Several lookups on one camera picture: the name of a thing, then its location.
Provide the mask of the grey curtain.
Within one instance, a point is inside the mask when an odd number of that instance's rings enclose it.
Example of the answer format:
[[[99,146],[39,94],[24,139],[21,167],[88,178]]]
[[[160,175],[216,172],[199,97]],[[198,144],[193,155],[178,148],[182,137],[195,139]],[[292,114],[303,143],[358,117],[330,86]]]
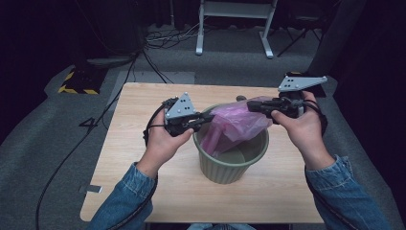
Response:
[[[310,76],[327,76],[344,49],[367,0],[342,0],[307,68]]]

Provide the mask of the grey tape piece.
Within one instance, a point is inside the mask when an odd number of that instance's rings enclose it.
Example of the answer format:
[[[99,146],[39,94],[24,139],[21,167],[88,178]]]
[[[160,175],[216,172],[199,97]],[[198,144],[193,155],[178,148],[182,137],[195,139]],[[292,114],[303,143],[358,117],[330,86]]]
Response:
[[[97,185],[81,185],[79,187],[79,192],[82,194],[96,193],[99,194],[102,191],[102,186]]]

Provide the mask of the black tripod stand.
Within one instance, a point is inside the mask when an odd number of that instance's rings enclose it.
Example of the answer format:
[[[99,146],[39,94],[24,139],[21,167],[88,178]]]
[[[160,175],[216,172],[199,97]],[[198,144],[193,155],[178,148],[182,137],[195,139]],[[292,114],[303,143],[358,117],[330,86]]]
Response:
[[[291,12],[287,17],[286,31],[290,35],[289,28],[293,28],[299,30],[301,33],[296,38],[292,38],[290,43],[277,54],[277,57],[279,58],[290,49],[300,38],[305,38],[308,32],[313,32],[317,40],[321,41],[322,37],[316,34],[316,30],[322,29],[323,27],[324,21],[320,16],[298,15]]]

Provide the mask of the person's right hand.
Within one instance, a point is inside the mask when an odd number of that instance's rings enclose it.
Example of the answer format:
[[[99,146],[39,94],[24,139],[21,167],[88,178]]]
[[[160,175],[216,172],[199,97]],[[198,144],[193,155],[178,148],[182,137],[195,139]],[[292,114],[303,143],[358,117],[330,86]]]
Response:
[[[301,153],[308,170],[321,170],[335,163],[335,159],[328,153],[324,144],[322,124],[314,109],[308,108],[297,119],[289,118],[280,111],[273,111],[271,115],[286,129],[291,142]]]

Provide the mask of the person's left hand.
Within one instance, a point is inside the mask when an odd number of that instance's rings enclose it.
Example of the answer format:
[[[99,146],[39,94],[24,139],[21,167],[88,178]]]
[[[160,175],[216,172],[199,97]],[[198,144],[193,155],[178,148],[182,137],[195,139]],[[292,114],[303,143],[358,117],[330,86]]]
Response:
[[[172,137],[164,128],[162,122],[155,121],[149,129],[147,149],[136,168],[144,175],[155,178],[160,168],[167,163],[177,150],[190,140],[193,129]]]

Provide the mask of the green ribbed bin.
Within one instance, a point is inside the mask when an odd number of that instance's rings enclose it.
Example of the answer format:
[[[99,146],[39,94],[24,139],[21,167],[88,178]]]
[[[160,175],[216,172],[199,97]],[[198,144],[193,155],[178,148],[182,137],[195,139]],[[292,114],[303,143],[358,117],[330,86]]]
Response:
[[[219,104],[205,109],[209,112]],[[230,184],[239,180],[246,170],[257,163],[266,153],[269,145],[268,129],[249,141],[219,154],[217,157],[210,156],[200,147],[203,135],[208,131],[209,124],[204,124],[202,128],[193,135],[193,141],[198,149],[200,169],[211,181],[218,184]]]

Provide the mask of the person's legs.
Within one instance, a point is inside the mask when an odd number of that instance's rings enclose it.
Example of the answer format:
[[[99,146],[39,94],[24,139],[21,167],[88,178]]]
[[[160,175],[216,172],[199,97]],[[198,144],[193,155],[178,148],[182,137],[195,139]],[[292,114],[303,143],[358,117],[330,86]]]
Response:
[[[245,223],[192,223],[186,230],[257,230]]]

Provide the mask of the grey flat stand base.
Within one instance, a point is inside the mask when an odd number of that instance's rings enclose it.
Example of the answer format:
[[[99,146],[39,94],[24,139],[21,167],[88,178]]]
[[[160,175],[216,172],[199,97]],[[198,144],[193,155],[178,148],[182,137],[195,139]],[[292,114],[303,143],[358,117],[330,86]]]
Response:
[[[87,62],[96,68],[110,69],[127,65],[135,58],[135,56],[90,58]]]

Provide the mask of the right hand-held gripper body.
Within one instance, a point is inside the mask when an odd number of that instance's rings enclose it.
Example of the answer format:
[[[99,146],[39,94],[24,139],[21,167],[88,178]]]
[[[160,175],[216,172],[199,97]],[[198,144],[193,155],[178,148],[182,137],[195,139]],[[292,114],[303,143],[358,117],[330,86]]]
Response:
[[[303,91],[308,87],[320,85],[327,82],[326,77],[288,77],[286,76],[278,87],[279,97],[275,101],[279,102],[275,110],[280,111],[290,118],[299,118],[306,109],[312,108],[319,115],[322,112],[315,102],[305,99]]]

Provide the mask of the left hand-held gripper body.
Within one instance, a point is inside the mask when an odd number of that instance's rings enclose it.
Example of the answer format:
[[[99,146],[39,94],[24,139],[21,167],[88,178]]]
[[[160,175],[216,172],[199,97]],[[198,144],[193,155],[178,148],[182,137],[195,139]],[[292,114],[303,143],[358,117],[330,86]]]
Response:
[[[183,134],[190,129],[190,122],[197,120],[198,112],[192,104],[188,92],[183,93],[180,97],[168,99],[164,102],[165,106],[165,129],[172,136]]]

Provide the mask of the pink plastic bag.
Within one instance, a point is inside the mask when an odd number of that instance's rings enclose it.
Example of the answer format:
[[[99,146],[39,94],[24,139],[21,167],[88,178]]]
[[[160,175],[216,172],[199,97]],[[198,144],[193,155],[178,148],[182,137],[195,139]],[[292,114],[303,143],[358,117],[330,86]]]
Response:
[[[200,141],[200,147],[210,156],[217,157],[253,139],[273,124],[264,114],[251,112],[247,103],[248,100],[220,104],[209,111],[214,117]]]

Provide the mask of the white metal table frame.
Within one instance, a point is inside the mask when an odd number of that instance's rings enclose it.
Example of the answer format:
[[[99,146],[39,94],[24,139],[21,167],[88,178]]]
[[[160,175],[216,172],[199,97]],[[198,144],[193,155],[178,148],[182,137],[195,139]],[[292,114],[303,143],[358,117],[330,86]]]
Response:
[[[262,43],[264,53],[268,58],[273,58],[274,54],[268,41],[270,26],[275,14],[279,0],[271,0],[270,3],[237,3],[237,2],[214,2],[210,0],[200,0],[199,6],[199,28],[196,40],[195,53],[198,56],[203,54],[204,44],[204,20],[206,17],[236,17],[265,19],[266,23],[263,31],[259,31],[259,38]]]

